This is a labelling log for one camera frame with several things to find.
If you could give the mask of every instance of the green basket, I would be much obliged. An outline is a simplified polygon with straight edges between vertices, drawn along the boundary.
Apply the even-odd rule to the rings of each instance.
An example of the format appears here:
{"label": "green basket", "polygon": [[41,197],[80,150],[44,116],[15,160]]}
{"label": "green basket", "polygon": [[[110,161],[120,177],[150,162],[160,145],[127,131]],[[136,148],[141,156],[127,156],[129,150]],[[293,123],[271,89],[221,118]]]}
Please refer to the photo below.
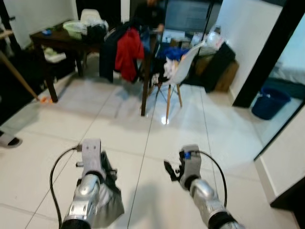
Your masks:
{"label": "green basket", "polygon": [[63,24],[63,28],[70,37],[77,40],[81,40],[82,36],[87,35],[87,27],[80,21],[67,21]]}

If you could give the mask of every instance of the red jacket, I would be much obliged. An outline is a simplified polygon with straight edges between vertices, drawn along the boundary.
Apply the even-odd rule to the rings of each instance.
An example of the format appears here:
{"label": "red jacket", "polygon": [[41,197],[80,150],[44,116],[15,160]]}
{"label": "red jacket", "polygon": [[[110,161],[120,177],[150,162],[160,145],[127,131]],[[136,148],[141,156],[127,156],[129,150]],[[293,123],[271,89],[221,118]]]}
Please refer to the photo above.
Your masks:
{"label": "red jacket", "polygon": [[144,48],[136,29],[128,30],[118,41],[115,58],[115,69],[120,71],[122,77],[132,82],[137,74],[134,60],[144,59]]}

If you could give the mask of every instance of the black cable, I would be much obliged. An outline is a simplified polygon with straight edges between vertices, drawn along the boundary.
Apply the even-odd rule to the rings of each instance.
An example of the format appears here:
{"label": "black cable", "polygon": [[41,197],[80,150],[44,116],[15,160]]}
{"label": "black cable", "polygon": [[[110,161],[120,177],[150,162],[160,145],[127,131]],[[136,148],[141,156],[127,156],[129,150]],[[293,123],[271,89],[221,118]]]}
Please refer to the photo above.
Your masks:
{"label": "black cable", "polygon": [[205,153],[205,152],[203,152],[203,151],[200,151],[200,150],[199,150],[199,151],[193,151],[193,152],[196,152],[196,153],[198,152],[198,153],[201,153],[201,154],[207,156],[208,158],[210,158],[210,159],[217,165],[217,167],[218,167],[218,169],[219,169],[219,171],[220,171],[220,174],[221,174],[221,176],[222,176],[222,178],[223,178],[223,183],[224,183],[224,207],[226,208],[226,207],[227,207],[227,199],[228,199],[227,184],[226,184],[226,182],[225,182],[224,173],[223,173],[223,171],[221,170],[219,164],[215,161],[214,158],[212,158],[210,155],[208,155],[207,153]]}
{"label": "black cable", "polygon": [[50,173],[50,190],[51,190],[51,194],[52,194],[52,197],[53,197],[53,200],[54,200],[54,204],[55,204],[55,207],[56,207],[56,211],[57,211],[57,216],[58,216],[58,223],[59,223],[59,226],[58,228],[61,229],[61,224],[62,224],[62,221],[61,221],[61,211],[59,209],[59,206],[58,206],[58,202],[57,202],[57,199],[55,197],[55,193],[54,193],[54,189],[53,189],[53,173],[54,173],[54,170],[55,170],[55,167],[57,165],[57,163],[60,161],[60,159],[66,155],[66,153],[70,152],[71,150],[76,150],[77,147],[73,147],[73,148],[70,148],[68,150],[66,150],[65,152],[63,152],[55,161],[54,165],[53,165],[53,168],[51,170],[51,173]]}

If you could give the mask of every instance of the blue bucket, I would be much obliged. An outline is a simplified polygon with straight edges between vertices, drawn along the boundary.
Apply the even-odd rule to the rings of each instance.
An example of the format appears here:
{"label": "blue bucket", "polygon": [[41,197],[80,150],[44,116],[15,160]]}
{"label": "blue bucket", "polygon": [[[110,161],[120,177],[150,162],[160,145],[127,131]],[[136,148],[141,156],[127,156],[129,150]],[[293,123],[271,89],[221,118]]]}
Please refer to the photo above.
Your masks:
{"label": "blue bucket", "polygon": [[270,120],[290,100],[290,95],[287,93],[274,88],[264,87],[252,108],[252,113],[261,119]]}

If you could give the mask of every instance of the dark wooden table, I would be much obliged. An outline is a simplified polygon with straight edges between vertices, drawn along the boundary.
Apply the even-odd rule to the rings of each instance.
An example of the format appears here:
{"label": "dark wooden table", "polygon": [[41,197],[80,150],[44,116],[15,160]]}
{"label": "dark wooden table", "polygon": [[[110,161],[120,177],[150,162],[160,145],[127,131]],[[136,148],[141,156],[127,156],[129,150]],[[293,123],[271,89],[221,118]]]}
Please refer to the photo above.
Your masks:
{"label": "dark wooden table", "polygon": [[[39,56],[42,68],[44,69],[43,76],[47,83],[51,98],[54,103],[58,102],[58,97],[54,88],[53,84],[53,78],[50,74],[49,66],[47,64],[47,61],[44,57],[42,45],[51,47],[54,49],[63,50],[66,52],[66,55],[73,55],[76,59],[76,66],[78,69],[78,73],[80,76],[82,76],[82,66],[81,66],[81,60],[79,53],[81,52],[100,52],[101,44],[91,44],[87,45],[81,41],[75,40],[71,38],[68,35],[68,32],[65,30],[57,30],[52,31],[52,34],[50,36],[43,35],[41,31],[32,34],[31,39],[34,44],[35,51],[37,55]],[[151,38],[151,50],[154,50],[156,45],[156,38]],[[150,73],[150,65],[151,65],[151,59],[153,57],[153,52],[151,54],[148,54],[145,56],[144,61],[144,69],[145,69],[145,77],[143,82],[143,94],[142,94],[142,108],[141,108],[141,116],[145,115],[145,109],[146,109],[146,99],[147,99],[147,92],[148,92],[148,83],[149,83],[149,73]]]}

